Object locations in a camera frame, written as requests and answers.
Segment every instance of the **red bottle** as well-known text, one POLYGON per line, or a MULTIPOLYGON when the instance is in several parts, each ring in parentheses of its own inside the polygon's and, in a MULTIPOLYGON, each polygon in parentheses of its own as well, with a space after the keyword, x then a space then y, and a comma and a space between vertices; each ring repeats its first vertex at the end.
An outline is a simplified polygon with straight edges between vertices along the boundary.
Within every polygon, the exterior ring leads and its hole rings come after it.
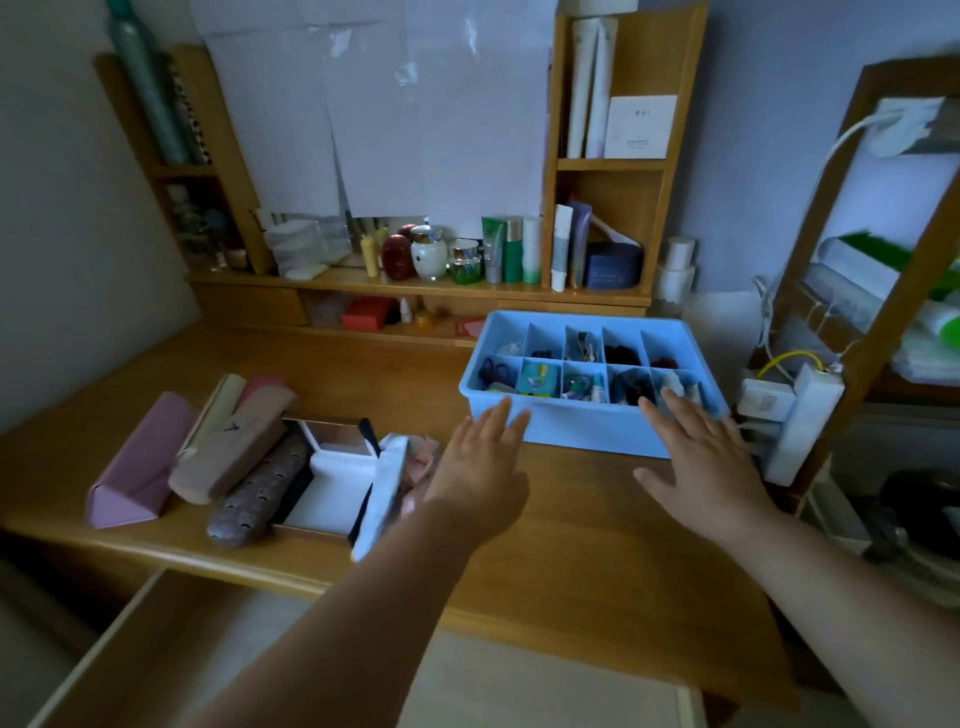
POLYGON ((404 235, 391 235, 380 252, 383 272, 393 280, 407 280, 417 274, 410 254, 410 241, 404 235))

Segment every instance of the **power strip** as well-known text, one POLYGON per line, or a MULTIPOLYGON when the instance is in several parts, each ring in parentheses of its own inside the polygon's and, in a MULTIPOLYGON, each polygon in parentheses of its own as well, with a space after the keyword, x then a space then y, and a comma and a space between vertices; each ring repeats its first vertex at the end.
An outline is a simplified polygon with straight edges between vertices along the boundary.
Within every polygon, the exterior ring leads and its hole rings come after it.
POLYGON ((843 396, 840 375, 818 372, 804 364, 794 384, 797 401, 783 423, 780 438, 763 464, 763 479, 776 485, 793 483, 801 465, 843 396))

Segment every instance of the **blue storage box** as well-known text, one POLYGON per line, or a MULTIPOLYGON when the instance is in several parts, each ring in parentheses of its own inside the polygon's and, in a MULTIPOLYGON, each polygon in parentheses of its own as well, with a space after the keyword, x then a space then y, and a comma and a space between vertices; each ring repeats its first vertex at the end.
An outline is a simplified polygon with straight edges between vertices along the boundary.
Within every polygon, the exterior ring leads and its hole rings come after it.
MULTIPOLYGON (((611 382, 620 373, 638 370, 638 375, 649 382, 650 388, 659 392, 664 376, 673 371, 684 387, 699 386, 704 408, 711 415, 729 412, 693 334, 682 321, 494 311, 487 316, 487 323, 460 380, 460 393, 469 400, 470 413, 478 417, 504 397, 499 392, 485 390, 481 369, 486 366, 498 377, 516 384, 524 365, 530 363, 559 367, 561 387, 568 376, 582 375, 593 379, 599 375, 607 402, 610 402, 611 382), (596 352, 596 363, 580 361, 577 334, 581 331, 588 335, 596 352), (511 343, 519 346, 523 356, 498 353, 511 343), (608 364, 605 346, 625 346, 633 350, 639 357, 640 366, 608 364), (547 352, 552 358, 545 357, 547 352), (676 362, 678 368, 651 367, 651 362, 665 357, 676 362)), ((669 457, 660 438, 636 407, 523 395, 513 395, 513 398, 511 419, 522 409, 533 411, 524 438, 526 442, 669 457)))

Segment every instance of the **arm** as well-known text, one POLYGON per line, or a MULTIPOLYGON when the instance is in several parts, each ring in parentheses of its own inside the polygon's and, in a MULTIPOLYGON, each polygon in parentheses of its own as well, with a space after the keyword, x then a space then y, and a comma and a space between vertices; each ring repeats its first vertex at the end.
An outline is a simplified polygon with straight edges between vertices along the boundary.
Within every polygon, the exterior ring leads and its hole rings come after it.
POLYGON ((676 484, 637 469, 647 492, 763 587, 871 724, 957 725, 957 619, 777 510, 733 420, 663 394, 676 421, 649 401, 640 408, 676 484))
POLYGON ((423 504, 398 523, 190 723, 192 728, 394 726, 473 551, 529 496, 510 400, 454 432, 423 504))

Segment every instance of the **cord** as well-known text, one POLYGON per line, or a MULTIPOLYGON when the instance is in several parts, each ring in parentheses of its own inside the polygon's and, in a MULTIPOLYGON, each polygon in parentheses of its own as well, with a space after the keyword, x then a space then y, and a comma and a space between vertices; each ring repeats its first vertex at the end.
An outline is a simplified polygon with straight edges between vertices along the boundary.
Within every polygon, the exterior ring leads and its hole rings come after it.
MULTIPOLYGON (((864 118, 860 119, 849 129, 840 134, 837 140, 833 143, 833 146, 830 147, 830 151, 827 152, 827 158, 824 159, 823 164, 820 166, 820 172, 817 174, 817 181, 813 184, 813 192, 810 193, 810 199, 806 203, 803 216, 804 220, 810 211, 810 206, 813 205, 813 198, 816 197, 817 188, 820 186, 820 181, 824 178, 824 172, 827 170, 827 165, 829 164, 830 160, 833 159, 833 155, 835 155, 839 149, 847 143, 850 137, 859 132, 861 129, 876 126, 877 124, 885 121, 899 120, 902 117, 902 110, 885 111, 884 113, 871 114, 870 116, 865 116, 864 118)), ((790 256, 788 255, 786 261, 783 263, 783 267, 780 268, 780 272, 774 276, 774 279, 770 281, 769 285, 765 285, 759 276, 754 278, 754 285, 760 292, 760 315, 763 317, 763 327, 760 330, 760 340, 757 342, 757 344, 763 347, 763 350, 766 352, 767 357, 771 362, 774 360, 774 356, 770 350, 770 327, 773 325, 774 320, 774 297, 777 294, 777 289, 780 288, 780 283, 782 282, 783 274, 786 273, 786 266, 789 261, 790 256)), ((779 363, 777 363, 775 366, 777 367, 777 370, 787 378, 788 381, 793 381, 793 377, 788 374, 779 363)))
POLYGON ((817 356, 817 354, 813 352, 808 352, 806 349, 803 349, 803 350, 796 350, 793 352, 785 352, 785 353, 782 353, 780 356, 777 356, 771 359, 770 361, 767 362, 767 365, 763 367, 763 369, 761 369, 759 372, 756 373, 756 378, 763 379, 764 375, 766 375, 767 372, 769 372, 774 367, 777 367, 777 369, 779 369, 782 372, 783 369, 780 367, 780 363, 784 359, 789 359, 791 356, 809 356, 816 363, 817 369, 819 369, 821 372, 825 372, 827 370, 827 367, 824 366, 823 359, 817 356))

